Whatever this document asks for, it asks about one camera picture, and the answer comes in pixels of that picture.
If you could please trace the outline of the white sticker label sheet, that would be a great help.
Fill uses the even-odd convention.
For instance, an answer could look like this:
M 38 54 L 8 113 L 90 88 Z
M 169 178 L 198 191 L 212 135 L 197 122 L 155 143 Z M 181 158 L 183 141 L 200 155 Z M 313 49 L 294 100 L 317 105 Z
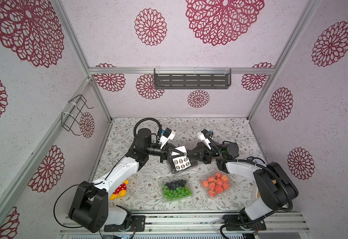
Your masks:
M 192 166 L 188 157 L 177 157 L 171 161 L 174 164 L 175 171 L 182 171 Z

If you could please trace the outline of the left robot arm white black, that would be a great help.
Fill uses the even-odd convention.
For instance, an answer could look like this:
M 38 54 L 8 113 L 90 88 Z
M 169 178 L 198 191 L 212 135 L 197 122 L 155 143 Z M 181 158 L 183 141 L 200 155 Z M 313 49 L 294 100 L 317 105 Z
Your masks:
M 131 147 L 110 172 L 91 183 L 78 184 L 69 219 L 92 233 L 100 231 L 104 225 L 113 225 L 122 231 L 129 229 L 131 212 L 121 206 L 110 208 L 110 197 L 124 181 L 142 169 L 151 155 L 167 161 L 186 157 L 184 146 L 175 147 L 169 143 L 174 136 L 175 132 L 169 128 L 159 129 L 158 140 L 153 143 L 150 129 L 133 130 Z

